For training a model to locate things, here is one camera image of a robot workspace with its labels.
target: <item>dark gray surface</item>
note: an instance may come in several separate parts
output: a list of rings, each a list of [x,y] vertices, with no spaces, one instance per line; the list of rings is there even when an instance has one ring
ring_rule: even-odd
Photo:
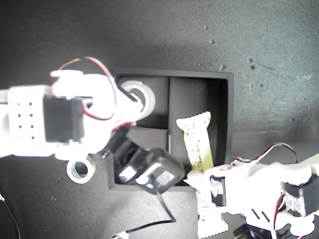
[[[114,67],[218,71],[223,64],[235,75],[233,156],[254,157],[284,141],[301,160],[318,152],[318,10],[317,0],[6,0],[1,87],[49,84],[51,70],[82,55]],[[290,160],[283,149],[271,155],[268,162]],[[166,218],[152,195],[110,192],[106,172],[97,160],[92,180],[76,185],[63,162],[7,157],[0,160],[0,191],[24,239],[108,238]],[[163,197],[177,223],[132,238],[195,239],[194,193]],[[1,238],[13,238],[0,210]],[[234,216],[226,221],[231,231],[241,223]]]

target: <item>white plastic part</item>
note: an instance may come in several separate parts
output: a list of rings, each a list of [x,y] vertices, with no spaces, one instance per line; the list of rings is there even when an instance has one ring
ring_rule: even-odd
[[[226,193],[226,206],[215,206],[214,214],[218,217],[222,213],[242,214],[247,224],[273,231],[275,205],[283,191],[282,182],[294,185],[307,183],[312,173],[317,172],[318,164],[319,154],[291,165],[236,162],[236,166],[225,164],[206,170],[204,180],[198,172],[191,171],[186,182],[200,191],[203,201],[215,205],[211,202],[211,193],[216,185],[211,185],[210,176],[225,177],[225,192],[217,190],[216,193]],[[306,217],[294,217],[285,209],[277,214],[275,229],[280,230],[286,224],[291,224],[293,235],[308,235],[314,230],[315,215],[319,215],[319,211]]]
[[[144,108],[138,115],[135,116],[135,121],[146,118],[153,112],[155,107],[155,95],[150,87],[148,87],[147,85],[143,85],[143,83],[140,81],[126,81],[121,85],[121,87],[127,92],[130,92],[133,89],[139,90],[145,97]]]
[[[75,164],[78,162],[81,162],[86,166],[87,168],[86,175],[82,175],[76,170]],[[70,160],[66,165],[67,175],[73,182],[78,184],[87,183],[92,178],[94,172],[95,172],[95,162],[90,156],[87,156],[84,159]]]
[[[18,156],[49,156],[54,145],[45,141],[42,100],[48,86],[11,87],[8,118],[11,153]]]
[[[211,198],[206,196],[204,173],[191,170],[184,182],[197,190],[198,238],[207,238],[228,231],[228,224],[225,223],[222,212],[211,202]]]

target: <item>black box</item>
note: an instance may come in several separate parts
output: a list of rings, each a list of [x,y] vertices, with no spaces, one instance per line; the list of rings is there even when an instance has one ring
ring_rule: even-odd
[[[211,112],[208,130],[214,165],[230,162],[233,126],[233,74],[226,72],[196,72],[151,69],[113,69],[120,86],[128,80],[142,81],[156,97],[153,113],[139,120],[129,137],[146,148],[162,147],[181,161],[186,174],[191,170],[183,135],[176,119],[205,111]],[[114,177],[114,162],[108,161],[109,188],[140,190],[122,185]],[[193,188],[180,181],[170,190],[190,191]]]

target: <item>red wire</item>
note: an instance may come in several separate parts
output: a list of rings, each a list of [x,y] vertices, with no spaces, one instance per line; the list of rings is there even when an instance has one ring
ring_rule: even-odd
[[[120,127],[125,126],[125,125],[128,125],[128,124],[133,124],[133,122],[132,122],[132,121],[124,122],[124,123],[122,123],[122,124],[116,126],[115,128],[113,128],[113,129],[112,129],[112,132],[113,132],[113,131],[116,131],[116,130],[118,130]]]
[[[116,105],[117,105],[116,92],[115,92],[115,89],[114,89],[114,86],[113,86],[113,83],[112,83],[112,80],[111,80],[112,75],[111,75],[110,71],[98,59],[95,59],[95,58],[90,57],[90,56],[85,56],[84,59],[87,59],[87,60],[92,61],[93,63],[95,63],[103,71],[103,73],[106,75],[106,77],[108,78],[108,80],[110,82],[110,85],[112,87],[112,90],[113,90],[113,94],[114,94],[114,111],[113,111],[112,115],[109,118],[102,118],[102,117],[95,116],[95,115],[89,113],[86,109],[83,109],[83,113],[85,115],[87,115],[88,117],[93,118],[95,120],[104,120],[104,121],[110,120],[115,114],[115,108],[116,108]],[[74,62],[80,61],[80,60],[82,60],[82,59],[81,58],[75,58],[73,60],[70,60],[70,61],[64,63],[63,65],[61,65],[58,68],[58,70],[59,71],[63,70],[64,67],[66,67],[66,66],[68,66],[68,65],[70,65],[70,64],[72,64]],[[57,80],[58,80],[58,78],[53,78],[52,79],[53,82],[56,82]]]
[[[283,200],[284,196],[285,196],[284,194],[281,194],[277,200],[277,203],[276,203],[275,213],[274,213],[274,225],[273,225],[275,231],[276,231],[275,225],[276,225],[276,218],[277,218],[277,214],[278,214],[279,205],[280,205],[281,201]]]

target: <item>black cable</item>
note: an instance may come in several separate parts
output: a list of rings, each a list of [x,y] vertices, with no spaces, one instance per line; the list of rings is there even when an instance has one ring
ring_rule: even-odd
[[[137,227],[137,228],[133,228],[133,229],[130,229],[130,230],[127,230],[126,233],[132,233],[132,232],[136,232],[138,230],[141,230],[141,229],[144,229],[144,228],[148,228],[148,227],[151,227],[151,226],[154,226],[154,225],[158,225],[158,224],[165,224],[165,223],[175,223],[176,222],[176,219],[175,217],[173,216],[173,214],[170,212],[170,210],[168,209],[166,203],[164,202],[163,200],[163,197],[161,196],[160,192],[159,192],[159,189],[158,187],[156,186],[155,184],[155,180],[154,180],[154,176],[151,175],[151,180],[152,180],[152,185],[156,191],[156,196],[160,202],[160,204],[162,205],[162,207],[165,209],[166,213],[169,215],[170,217],[170,220],[164,220],[164,221],[158,221],[158,222],[153,222],[153,223],[148,223],[148,224],[145,224],[143,226],[140,226],[140,227]]]
[[[5,207],[8,209],[8,211],[9,211],[9,213],[10,213],[10,215],[11,215],[11,217],[12,217],[14,223],[15,223],[16,230],[17,230],[17,232],[18,232],[18,239],[21,239],[21,234],[20,234],[20,229],[19,229],[18,223],[16,222],[16,220],[15,220],[15,218],[14,218],[14,216],[13,216],[13,214],[12,214],[10,208],[9,208],[8,205],[6,204],[6,202],[3,201],[3,203],[4,203]]]

